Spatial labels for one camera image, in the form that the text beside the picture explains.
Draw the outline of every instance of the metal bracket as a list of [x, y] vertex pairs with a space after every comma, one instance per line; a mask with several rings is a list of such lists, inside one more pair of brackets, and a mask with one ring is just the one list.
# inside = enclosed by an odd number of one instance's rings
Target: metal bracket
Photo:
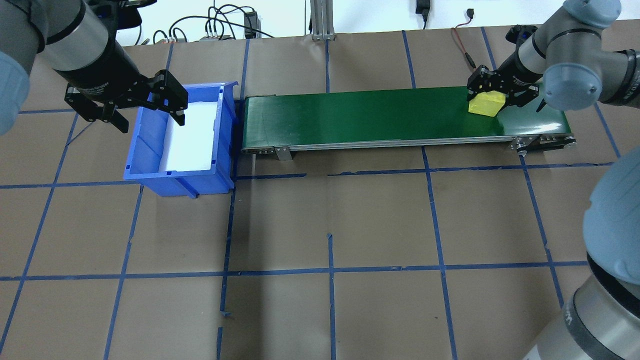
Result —
[[278, 160], [280, 161], [288, 161], [293, 160], [293, 156], [291, 155], [291, 150], [287, 146], [283, 147], [275, 147], [276, 155], [278, 156]]
[[311, 0], [311, 38], [333, 40], [333, 0]]
[[568, 149], [576, 144], [573, 134], [518, 136], [509, 146], [524, 157], [530, 152]]
[[247, 155], [276, 154], [276, 156], [278, 156], [278, 160], [281, 160], [281, 161], [293, 160], [293, 153], [291, 152], [291, 148], [289, 148], [288, 146], [274, 146], [274, 147], [265, 147], [261, 149], [246, 149], [246, 150], [242, 150], [242, 153]]

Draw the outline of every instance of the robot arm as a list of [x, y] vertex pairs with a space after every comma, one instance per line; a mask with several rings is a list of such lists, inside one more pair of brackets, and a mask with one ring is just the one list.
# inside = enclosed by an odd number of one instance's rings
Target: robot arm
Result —
[[506, 105], [521, 107], [538, 96], [535, 82], [544, 76], [540, 109], [579, 110], [596, 101], [640, 108], [640, 52], [602, 50], [602, 31], [620, 11], [620, 0], [566, 0], [540, 28], [515, 27], [507, 38], [516, 51], [496, 71], [476, 69], [468, 100], [497, 90]]
[[[110, 15], [125, 2], [90, 3], [99, 13]], [[129, 122], [116, 109], [144, 106], [165, 111], [184, 125], [186, 90], [167, 70], [160, 70], [153, 78], [140, 74], [115, 40], [113, 17], [99, 19], [92, 8], [83, 0], [0, 0], [1, 29], [21, 34], [19, 42], [12, 37], [0, 40], [0, 60], [10, 64], [15, 73], [9, 80], [21, 85], [15, 87], [19, 94], [8, 107], [14, 111], [7, 116], [13, 118], [4, 119], [5, 123], [15, 120], [28, 93], [25, 75], [30, 73], [36, 53], [42, 52], [49, 65], [69, 82], [65, 101], [85, 120], [110, 122], [126, 133]], [[104, 25], [107, 21], [111, 21], [110, 30]], [[0, 134], [5, 131], [0, 126]]]

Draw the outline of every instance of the cable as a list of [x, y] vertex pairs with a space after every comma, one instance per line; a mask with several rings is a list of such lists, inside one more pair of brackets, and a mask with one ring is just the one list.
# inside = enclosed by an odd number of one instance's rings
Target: cable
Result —
[[[208, 17], [208, 16], [202, 16], [202, 15], [190, 15], [190, 16], [185, 16], [185, 17], [183, 17], [183, 18], [180, 18], [180, 19], [176, 20], [176, 21], [175, 21], [175, 22], [174, 22], [174, 23], [169, 27], [169, 30], [171, 31], [171, 30], [173, 29], [173, 27], [174, 27], [174, 26], [176, 26], [180, 21], [183, 21], [183, 20], [186, 20], [186, 19], [210, 19], [210, 17]], [[269, 35], [269, 34], [265, 33], [264, 31], [261, 31], [261, 30], [258, 30], [258, 29], [254, 29], [254, 28], [250, 28], [250, 27], [248, 27], [248, 26], [244, 26], [244, 25], [236, 24], [235, 22], [229, 22], [229, 21], [220, 20], [220, 19], [217, 19], [217, 21], [224, 22], [225, 24], [229, 24], [229, 25], [239, 26], [240, 28], [253, 30], [253, 31], [255, 31], [256, 33], [260, 33], [260, 34], [263, 34], [263, 35], [265, 35], [265, 36], [267, 36], [267, 37], [273, 38], [273, 36], [271, 36], [271, 35]]]
[[[223, 9], [226, 8], [226, 7], [231, 7], [231, 8], [233, 8], [233, 10], [224, 12]], [[244, 18], [249, 22], [249, 27], [253, 29], [254, 26], [253, 26], [253, 24], [251, 22], [251, 18], [249, 17], [249, 15], [244, 10], [245, 8], [250, 9], [252, 12], [255, 12], [255, 9], [252, 6], [236, 6], [236, 5], [233, 5], [233, 4], [224, 4], [223, 6], [219, 7], [218, 9], [216, 9], [216, 15], [214, 15], [214, 19], [217, 19], [218, 18], [218, 14], [221, 14], [222, 16], [224, 16], [226, 21], [229, 21], [229, 19], [227, 18], [226, 14], [232, 13], [232, 12], [234, 12], [236, 10], [239, 10], [240, 12], [243, 13]], [[209, 8], [208, 15], [211, 16], [211, 8]], [[233, 27], [229, 26], [229, 28], [231, 29], [231, 34], [233, 35], [233, 38], [236, 38], [236, 34], [234, 33]]]
[[225, 36], [225, 23], [222, 22], [219, 19], [209, 19], [205, 24], [204, 24], [204, 31], [207, 33], [207, 37], [212, 38], [213, 34], [214, 34], [214, 30], [211, 29], [211, 21], [213, 20], [213, 24], [214, 26], [216, 25], [216, 21], [220, 22], [220, 25], [222, 26], [222, 32], [220, 33], [219, 38], [222, 39], [223, 36]]
[[162, 30], [156, 30], [156, 32], [154, 33], [154, 37], [153, 37], [154, 44], [156, 43], [156, 35], [157, 35], [158, 33], [161, 33], [161, 34], [164, 36], [164, 38], [165, 38], [165, 39], [169, 38], [168, 36], [166, 36], [166, 33], [165, 33], [164, 31], [162, 31]]
[[[213, 20], [213, 31], [215, 31], [216, 33], [218, 32], [218, 29], [216, 28], [216, 21], [218, 20], [218, 14], [219, 13], [222, 14], [222, 16], [225, 18], [226, 21], [229, 21], [229, 18], [227, 17], [226, 14], [228, 14], [230, 12], [226, 12], [226, 13], [221, 12], [220, 10], [222, 9], [222, 7], [221, 8], [217, 8], [215, 6], [211, 6], [207, 10], [207, 15], [209, 16], [210, 19], [207, 20], [206, 26], [209, 27], [209, 31], [211, 31], [211, 20]], [[214, 15], [213, 18], [211, 18], [211, 9], [216, 10], [216, 14]], [[234, 29], [231, 26], [229, 26], [229, 29], [231, 30], [231, 37], [232, 38], [236, 38], [236, 33], [234, 32]], [[224, 35], [224, 33], [225, 33], [225, 25], [222, 24], [222, 34]]]
[[184, 42], [189, 42], [189, 40], [187, 40], [187, 34], [185, 34], [184, 31], [178, 27], [173, 28], [173, 37], [176, 42], [178, 42], [178, 36], [175, 34], [176, 30], [179, 30], [182, 33], [182, 36], [184, 37]]
[[140, 29], [138, 30], [138, 39], [136, 40], [136, 43], [133, 44], [133, 46], [138, 45], [138, 42], [140, 41], [140, 37], [142, 37], [142, 22], [140, 22], [140, 25], [138, 26]]
[[451, 30], [456, 35], [456, 38], [458, 38], [458, 42], [460, 43], [460, 47], [461, 47], [462, 53], [465, 55], [465, 58], [467, 59], [467, 63], [469, 64], [469, 66], [471, 66], [475, 70], [476, 69], [476, 63], [471, 58], [471, 55], [469, 55], [469, 53], [467, 52], [467, 49], [465, 48], [465, 44], [463, 44], [462, 39], [460, 38], [460, 34], [458, 33], [458, 27], [464, 26], [464, 25], [469, 25], [471, 23], [471, 21], [474, 19], [474, 10], [473, 9], [467, 9], [467, 16], [469, 17], [469, 21], [463, 22], [462, 24], [458, 24], [454, 28], [451, 28]]

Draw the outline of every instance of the black cable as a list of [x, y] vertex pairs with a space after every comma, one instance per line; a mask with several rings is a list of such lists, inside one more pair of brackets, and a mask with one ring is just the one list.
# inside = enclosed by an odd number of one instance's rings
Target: black cable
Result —
[[222, 26], [222, 32], [220, 33], [220, 36], [218, 37], [218, 39], [222, 39], [223, 36], [225, 36], [225, 23], [222, 22], [220, 19], [212, 19], [209, 18], [209, 20], [207, 20], [207, 22], [204, 24], [204, 31], [207, 33], [207, 37], [213, 37], [214, 31], [217, 32], [218, 30], [213, 30], [211, 29], [211, 21], [213, 20], [213, 29], [216, 29], [216, 21], [220, 22], [220, 25]]
[[[211, 9], [216, 10], [216, 14], [214, 15], [214, 17], [213, 17], [213, 18], [211, 18]], [[221, 9], [221, 8], [217, 8], [217, 7], [215, 7], [215, 6], [211, 6], [211, 7], [209, 7], [209, 9], [207, 10], [207, 15], [209, 16], [209, 18], [211, 18], [210, 20], [207, 20], [207, 24], [208, 24], [208, 26], [209, 26], [209, 30], [211, 30], [211, 20], [213, 20], [213, 31], [215, 31], [216, 33], [218, 32], [218, 29], [216, 29], [216, 21], [218, 20], [218, 14], [219, 14], [219, 13], [221, 13], [221, 14], [222, 14], [222, 16], [225, 18], [225, 20], [226, 20], [226, 21], [229, 21], [229, 18], [228, 18], [228, 17], [227, 17], [227, 15], [226, 15], [226, 14], [228, 14], [229, 12], [227, 12], [227, 13], [222, 13], [222, 12], [220, 12], [220, 9]], [[236, 33], [234, 32], [234, 29], [233, 29], [231, 26], [229, 26], [229, 29], [231, 30], [231, 37], [232, 37], [232, 38], [236, 38]], [[224, 25], [224, 24], [222, 24], [222, 34], [224, 34], [224, 33], [225, 33], [225, 25]]]
[[[208, 16], [202, 16], [202, 15], [190, 15], [190, 16], [185, 16], [183, 18], [180, 18], [178, 20], [176, 20], [170, 27], [169, 30], [172, 30], [174, 26], [176, 26], [178, 24], [178, 22], [186, 20], [186, 19], [210, 19], [210, 17]], [[264, 31], [258, 30], [258, 29], [254, 29], [254, 28], [250, 28], [248, 26], [244, 26], [244, 25], [240, 25], [240, 24], [236, 24], [235, 22], [229, 22], [229, 21], [225, 21], [225, 20], [220, 20], [218, 19], [218, 21], [220, 22], [224, 22], [225, 24], [229, 24], [229, 25], [235, 25], [235, 26], [239, 26], [240, 28], [244, 28], [244, 29], [249, 29], [249, 30], [253, 30], [256, 33], [260, 33], [263, 34], [267, 37], [273, 38], [273, 36], [265, 33]]]
[[[230, 12], [227, 12], [227, 13], [232, 13], [232, 12], [234, 12], [234, 11], [236, 11], [236, 10], [241, 11], [241, 12], [242, 12], [242, 14], [244, 15], [244, 18], [245, 18], [246, 20], [248, 20], [248, 22], [249, 22], [249, 27], [250, 27], [250, 28], [253, 28], [253, 24], [251, 23], [251, 18], [249, 18], [249, 15], [247, 15], [246, 11], [244, 11], [244, 10], [243, 10], [243, 7], [245, 7], [245, 6], [236, 6], [236, 5], [232, 5], [232, 4], [224, 4], [223, 6], [221, 6], [221, 7], [218, 9], [218, 11], [220, 11], [220, 12], [222, 13], [222, 9], [223, 9], [223, 8], [225, 8], [225, 7], [227, 7], [227, 6], [234, 8], [233, 10], [231, 10]], [[225, 19], [226, 19], [227, 21], [229, 21], [229, 19], [227, 19], [227, 16], [226, 16], [226, 15], [224, 15], [224, 14], [226, 14], [226, 13], [222, 13], [222, 14], [223, 14], [223, 16], [225, 17]]]
[[138, 26], [140, 29], [138, 30], [138, 39], [136, 40], [136, 43], [133, 44], [133, 46], [138, 45], [138, 42], [140, 41], [140, 37], [142, 37], [142, 22], [140, 23], [140, 25]]
[[[230, 10], [230, 11], [224, 12], [223, 9], [226, 8], [226, 7], [231, 7], [233, 9]], [[247, 9], [251, 9], [251, 11], [255, 12], [255, 9], [253, 7], [251, 7], [251, 6], [236, 6], [236, 5], [233, 5], [233, 4], [224, 4], [223, 6], [221, 6], [219, 8], [215, 8], [215, 6], [213, 6], [212, 8], [214, 8], [216, 10], [216, 14], [214, 15], [214, 19], [217, 19], [218, 18], [218, 14], [220, 14], [225, 18], [226, 21], [229, 21], [229, 19], [228, 19], [226, 14], [232, 13], [232, 12], [238, 10], [238, 11], [242, 12], [244, 17], [249, 21], [249, 27], [253, 28], [253, 24], [251, 22], [251, 18], [249, 17], [249, 15], [244, 10], [245, 8], [247, 8]], [[211, 16], [211, 9], [212, 8], [210, 7], [209, 11], [207, 12], [207, 14], [209, 16]], [[233, 27], [229, 26], [229, 28], [231, 29], [231, 34], [232, 34], [233, 38], [236, 38], [236, 34], [234, 32]]]
[[157, 35], [158, 33], [161, 33], [161, 34], [164, 36], [164, 38], [165, 38], [165, 39], [166, 39], [166, 38], [169, 38], [168, 36], [166, 36], [166, 33], [165, 33], [164, 31], [162, 31], [162, 30], [156, 30], [156, 32], [154, 33], [154, 37], [153, 37], [154, 44], [156, 43], [156, 35]]
[[182, 36], [184, 36], [184, 42], [189, 42], [189, 40], [187, 40], [187, 34], [184, 33], [184, 31], [178, 27], [173, 28], [173, 38], [175, 39], [175, 41], [178, 41], [178, 36], [175, 34], [175, 31], [178, 30], [182, 33]]

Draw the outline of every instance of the blue plastic bin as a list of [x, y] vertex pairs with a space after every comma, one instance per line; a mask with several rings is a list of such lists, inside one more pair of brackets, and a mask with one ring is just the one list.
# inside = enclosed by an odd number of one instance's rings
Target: blue plastic bin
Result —
[[189, 103], [218, 102], [214, 123], [211, 169], [195, 171], [159, 171], [164, 152], [168, 122], [173, 119], [160, 110], [140, 108], [131, 138], [125, 180], [135, 180], [160, 196], [188, 196], [227, 193], [234, 187], [231, 171], [231, 130], [237, 122], [233, 83], [186, 85]]

